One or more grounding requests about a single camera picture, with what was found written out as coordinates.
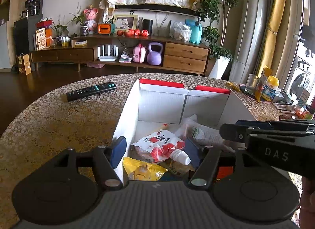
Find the person right hand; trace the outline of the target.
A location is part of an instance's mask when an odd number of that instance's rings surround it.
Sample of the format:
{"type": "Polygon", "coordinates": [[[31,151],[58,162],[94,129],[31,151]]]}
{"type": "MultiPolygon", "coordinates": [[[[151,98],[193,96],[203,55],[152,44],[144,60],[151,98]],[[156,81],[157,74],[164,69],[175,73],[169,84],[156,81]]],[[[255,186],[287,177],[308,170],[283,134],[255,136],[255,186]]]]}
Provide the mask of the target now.
{"type": "Polygon", "coordinates": [[[315,191],[314,180],[302,177],[302,194],[300,199],[300,228],[315,228],[315,191]]]}

